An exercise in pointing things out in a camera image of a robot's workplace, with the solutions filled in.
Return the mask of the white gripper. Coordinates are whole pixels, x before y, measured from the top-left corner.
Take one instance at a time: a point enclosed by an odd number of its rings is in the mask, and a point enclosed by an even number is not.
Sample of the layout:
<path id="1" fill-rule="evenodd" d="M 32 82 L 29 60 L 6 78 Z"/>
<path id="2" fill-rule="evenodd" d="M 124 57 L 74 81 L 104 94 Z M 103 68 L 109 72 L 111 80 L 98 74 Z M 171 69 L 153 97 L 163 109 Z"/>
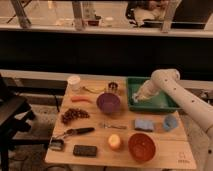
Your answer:
<path id="1" fill-rule="evenodd" d="M 157 93 L 156 86 L 151 80 L 146 80 L 143 85 L 140 86 L 137 92 L 138 100 L 148 100 L 155 96 Z"/>

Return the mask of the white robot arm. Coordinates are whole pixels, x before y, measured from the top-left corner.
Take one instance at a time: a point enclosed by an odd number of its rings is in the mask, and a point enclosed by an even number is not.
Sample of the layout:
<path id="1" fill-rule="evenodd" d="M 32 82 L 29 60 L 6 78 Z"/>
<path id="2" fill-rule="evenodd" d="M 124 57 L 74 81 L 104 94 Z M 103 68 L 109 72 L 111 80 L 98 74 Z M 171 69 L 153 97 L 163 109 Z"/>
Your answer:
<path id="1" fill-rule="evenodd" d="M 178 84 L 180 73 L 177 69 L 155 70 L 145 81 L 134 98 L 148 100 L 160 91 L 169 95 L 206 133 L 209 146 L 203 171 L 213 171 L 213 106 L 198 98 Z"/>

